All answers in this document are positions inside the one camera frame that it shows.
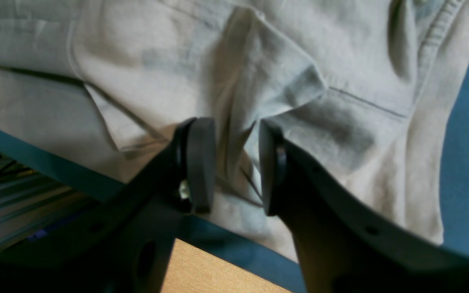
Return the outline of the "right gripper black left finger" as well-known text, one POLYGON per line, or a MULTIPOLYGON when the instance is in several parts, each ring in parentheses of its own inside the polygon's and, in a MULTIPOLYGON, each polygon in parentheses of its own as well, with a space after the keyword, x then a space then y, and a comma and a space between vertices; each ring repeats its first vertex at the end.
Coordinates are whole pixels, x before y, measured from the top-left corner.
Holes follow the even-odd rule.
POLYGON ((39 241, 0 253, 0 293, 158 293, 186 213, 209 213, 215 122, 175 129, 119 195, 39 241))

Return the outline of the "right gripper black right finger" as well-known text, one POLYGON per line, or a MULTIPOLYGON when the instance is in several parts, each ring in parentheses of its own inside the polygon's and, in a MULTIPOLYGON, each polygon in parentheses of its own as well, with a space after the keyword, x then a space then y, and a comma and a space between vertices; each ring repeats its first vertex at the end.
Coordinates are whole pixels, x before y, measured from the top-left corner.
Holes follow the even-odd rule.
POLYGON ((267 119, 259 163, 265 212, 290 230, 309 293, 469 293, 468 256, 371 210, 267 119))

